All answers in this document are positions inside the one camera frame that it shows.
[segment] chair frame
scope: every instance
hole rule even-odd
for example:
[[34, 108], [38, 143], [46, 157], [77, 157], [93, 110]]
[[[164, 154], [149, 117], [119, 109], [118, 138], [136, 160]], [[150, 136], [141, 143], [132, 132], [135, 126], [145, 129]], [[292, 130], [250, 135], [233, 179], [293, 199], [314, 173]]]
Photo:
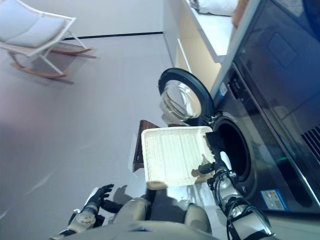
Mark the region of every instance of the chair frame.
[[[55, 66], [49, 59], [48, 55], [50, 52], [55, 52], [59, 54], [68, 54], [68, 55], [78, 55], [78, 54], [83, 54], [86, 53], [90, 50], [92, 50], [92, 47], [87, 47], [73, 32], [69, 30], [71, 25], [74, 23], [76, 20], [76, 17], [68, 17], [68, 16], [63, 16], [63, 15], [58, 15], [54, 13], [49, 13], [45, 11], [40, 11], [37, 10], [33, 7], [28, 6], [24, 2], [20, 0], [16, 0], [19, 4], [21, 4], [23, 7], [28, 9], [29, 11], [32, 11], [36, 14], [39, 14], [41, 17], [50, 17], [50, 18], [59, 18], [63, 19], [65, 21], [65, 24], [63, 28], [60, 30], [60, 32], [51, 40], [46, 42], [45, 44], [37, 47], [37, 48], [32, 48], [32, 47], [25, 47], [25, 46], [18, 46], [18, 45], [11, 45], [4, 43], [0, 41], [0, 48], [5, 49], [8, 51], [8, 54], [14, 61], [11, 65], [18, 70], [21, 70], [23, 72], [29, 73], [29, 74], [34, 74], [37, 76], [41, 76], [44, 78], [49, 78], [49, 79], [55, 79], [55, 78], [63, 78], [68, 75], [68, 73], [61, 71], [57, 66]], [[82, 47], [80, 50], [72, 50], [68, 48], [63, 48], [63, 47], [57, 47], [56, 45], [60, 43], [65, 37], [68, 35], [71, 35]], [[46, 73], [46, 72], [39, 72], [35, 71], [32, 68], [24, 67], [22, 64], [20, 64], [16, 58], [17, 54], [24, 55], [28, 58], [33, 57], [33, 56], [38, 56], [41, 58], [46, 64], [48, 64], [56, 73]]]

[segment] tray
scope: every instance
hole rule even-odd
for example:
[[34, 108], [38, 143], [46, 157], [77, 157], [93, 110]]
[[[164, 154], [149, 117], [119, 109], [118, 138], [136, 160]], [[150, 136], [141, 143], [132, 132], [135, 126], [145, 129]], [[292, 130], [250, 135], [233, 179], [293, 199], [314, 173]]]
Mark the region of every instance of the tray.
[[145, 181], [151, 190], [205, 182], [213, 173], [198, 167], [214, 161], [207, 143], [208, 126], [146, 129], [141, 134]]

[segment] wooden rocker base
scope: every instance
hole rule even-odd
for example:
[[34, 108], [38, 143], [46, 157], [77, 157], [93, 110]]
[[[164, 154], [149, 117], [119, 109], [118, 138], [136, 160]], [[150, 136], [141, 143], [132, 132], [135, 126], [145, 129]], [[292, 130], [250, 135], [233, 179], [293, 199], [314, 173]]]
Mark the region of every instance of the wooden rocker base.
[[22, 67], [15, 62], [11, 63], [11, 65], [13, 67], [15, 67], [16, 69], [23, 71], [25, 73], [37, 75], [37, 76], [47, 78], [47, 79], [60, 79], [60, 78], [64, 78], [64, 77], [68, 76], [67, 72], [64, 72], [63, 74], [47, 73], [47, 72], [41, 72], [41, 71], [34, 71], [32, 68], [28, 68], [28, 67]]
[[64, 47], [54, 47], [51, 52], [57, 53], [57, 54], [67, 54], [67, 55], [78, 55], [78, 54], [84, 54], [94, 49], [93, 47], [88, 47], [84, 49], [68, 49]]

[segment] open washer door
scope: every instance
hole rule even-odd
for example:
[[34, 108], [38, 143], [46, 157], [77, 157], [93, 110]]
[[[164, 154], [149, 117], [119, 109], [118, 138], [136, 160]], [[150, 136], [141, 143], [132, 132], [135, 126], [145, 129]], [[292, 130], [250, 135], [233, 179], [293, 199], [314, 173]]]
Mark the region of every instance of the open washer door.
[[160, 107], [167, 124], [207, 126], [214, 116], [214, 103], [200, 80], [180, 68], [165, 70], [158, 82]]

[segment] appliance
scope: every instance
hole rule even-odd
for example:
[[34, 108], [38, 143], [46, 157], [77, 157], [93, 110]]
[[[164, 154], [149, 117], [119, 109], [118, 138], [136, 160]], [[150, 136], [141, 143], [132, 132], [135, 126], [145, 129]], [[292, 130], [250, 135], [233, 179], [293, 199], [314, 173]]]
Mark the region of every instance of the appliance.
[[306, 2], [260, 1], [217, 95], [179, 68], [159, 80], [165, 120], [219, 131], [265, 211], [320, 214], [320, 4]]

